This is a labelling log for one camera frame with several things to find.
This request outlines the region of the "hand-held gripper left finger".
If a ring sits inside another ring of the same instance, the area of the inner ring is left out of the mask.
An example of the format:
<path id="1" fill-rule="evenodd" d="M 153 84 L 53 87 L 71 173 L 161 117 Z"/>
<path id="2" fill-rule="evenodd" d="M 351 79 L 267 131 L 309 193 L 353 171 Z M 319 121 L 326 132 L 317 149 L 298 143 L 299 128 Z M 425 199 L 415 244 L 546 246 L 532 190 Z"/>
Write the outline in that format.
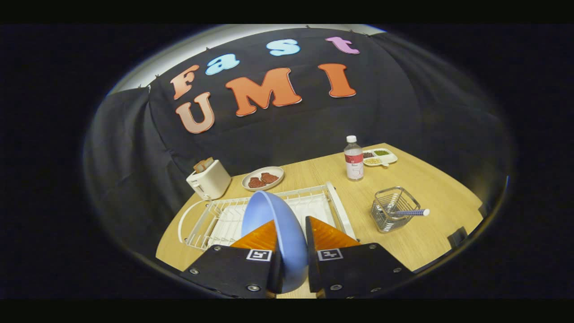
<path id="1" fill-rule="evenodd" d="M 229 247 L 209 247 L 179 276 L 230 298 L 275 298 L 283 288 L 283 259 L 274 221 Z"/>

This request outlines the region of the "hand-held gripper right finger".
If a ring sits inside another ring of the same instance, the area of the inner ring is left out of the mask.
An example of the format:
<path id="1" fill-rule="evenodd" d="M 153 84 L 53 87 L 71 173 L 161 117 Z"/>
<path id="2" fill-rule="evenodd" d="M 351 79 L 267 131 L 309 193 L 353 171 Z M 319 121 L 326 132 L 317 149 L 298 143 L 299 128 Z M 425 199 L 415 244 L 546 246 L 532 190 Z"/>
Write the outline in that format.
<path id="1" fill-rule="evenodd" d="M 318 298 L 375 298 L 416 278 L 379 243 L 360 244 L 339 229 L 305 219 L 310 292 Z"/>

